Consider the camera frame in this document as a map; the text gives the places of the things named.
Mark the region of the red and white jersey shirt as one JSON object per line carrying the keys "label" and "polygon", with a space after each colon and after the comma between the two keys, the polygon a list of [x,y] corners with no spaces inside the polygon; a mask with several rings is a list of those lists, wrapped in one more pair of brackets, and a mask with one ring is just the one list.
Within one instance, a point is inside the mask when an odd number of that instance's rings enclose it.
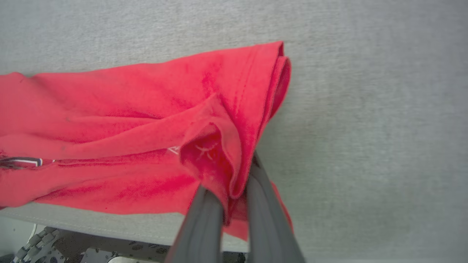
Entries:
{"label": "red and white jersey shirt", "polygon": [[247,241],[255,148],[286,96],[282,42],[82,73],[0,75],[0,209],[186,214],[199,186]]}

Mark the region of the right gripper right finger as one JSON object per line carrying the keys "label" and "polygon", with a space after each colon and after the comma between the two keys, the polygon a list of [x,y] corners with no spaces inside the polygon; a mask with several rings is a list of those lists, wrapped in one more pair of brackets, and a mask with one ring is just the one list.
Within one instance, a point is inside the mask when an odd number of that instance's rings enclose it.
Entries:
{"label": "right gripper right finger", "polygon": [[246,193],[250,247],[247,263],[306,263],[257,152],[252,158]]}

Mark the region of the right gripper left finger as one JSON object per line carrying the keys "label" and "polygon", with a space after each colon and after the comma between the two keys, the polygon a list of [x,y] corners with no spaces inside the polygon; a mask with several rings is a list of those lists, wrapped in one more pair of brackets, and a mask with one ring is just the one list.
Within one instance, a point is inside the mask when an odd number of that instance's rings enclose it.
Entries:
{"label": "right gripper left finger", "polygon": [[222,263],[223,206],[199,186],[165,263]]}

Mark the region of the grey fabric sofa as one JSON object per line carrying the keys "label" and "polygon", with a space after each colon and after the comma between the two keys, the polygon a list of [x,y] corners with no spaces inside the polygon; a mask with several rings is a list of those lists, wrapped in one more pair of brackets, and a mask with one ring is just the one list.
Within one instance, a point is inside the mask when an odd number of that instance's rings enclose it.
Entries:
{"label": "grey fabric sofa", "polygon": [[283,41],[257,151],[309,263],[468,263],[468,0],[0,0],[0,73]]}

